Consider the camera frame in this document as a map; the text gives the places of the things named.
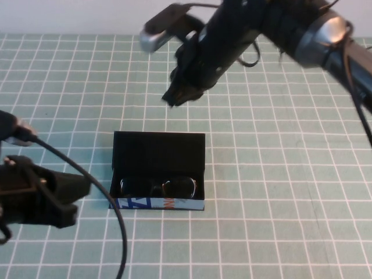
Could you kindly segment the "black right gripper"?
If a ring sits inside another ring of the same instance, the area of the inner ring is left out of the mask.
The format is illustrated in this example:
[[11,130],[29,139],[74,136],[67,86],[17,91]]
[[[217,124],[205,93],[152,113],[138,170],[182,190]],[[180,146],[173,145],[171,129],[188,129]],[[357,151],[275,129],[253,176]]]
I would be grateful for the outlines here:
[[176,51],[177,66],[170,75],[171,84],[162,101],[170,108],[189,101],[197,101],[212,88],[224,68],[223,30],[205,27],[200,33],[187,39]]

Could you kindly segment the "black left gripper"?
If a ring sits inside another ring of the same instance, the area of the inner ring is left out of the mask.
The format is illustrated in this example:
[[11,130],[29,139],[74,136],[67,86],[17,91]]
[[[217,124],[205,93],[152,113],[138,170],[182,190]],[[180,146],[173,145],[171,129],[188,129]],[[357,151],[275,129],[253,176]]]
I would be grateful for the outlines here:
[[[90,188],[84,176],[48,170],[28,157],[9,155],[1,164],[1,230],[13,223],[71,227],[78,207],[70,203],[87,196]],[[55,204],[53,196],[63,205]]]

